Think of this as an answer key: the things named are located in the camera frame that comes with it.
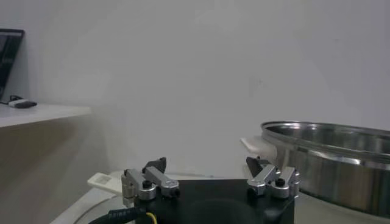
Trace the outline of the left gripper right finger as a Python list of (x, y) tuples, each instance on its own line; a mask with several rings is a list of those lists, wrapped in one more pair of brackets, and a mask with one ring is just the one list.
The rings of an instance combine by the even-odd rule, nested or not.
[(262, 196), (266, 190), (274, 198), (296, 198), (299, 194), (299, 171), (294, 167), (280, 170), (268, 160), (260, 157), (247, 157), (246, 164), (252, 175), (247, 180), (249, 190), (256, 196)]

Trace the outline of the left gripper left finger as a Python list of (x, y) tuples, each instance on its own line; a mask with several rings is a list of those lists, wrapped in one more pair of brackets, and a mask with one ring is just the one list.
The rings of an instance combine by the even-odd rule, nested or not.
[(180, 203), (180, 185), (165, 174), (166, 158), (149, 161), (141, 169), (126, 169), (121, 175), (124, 206), (159, 208)]

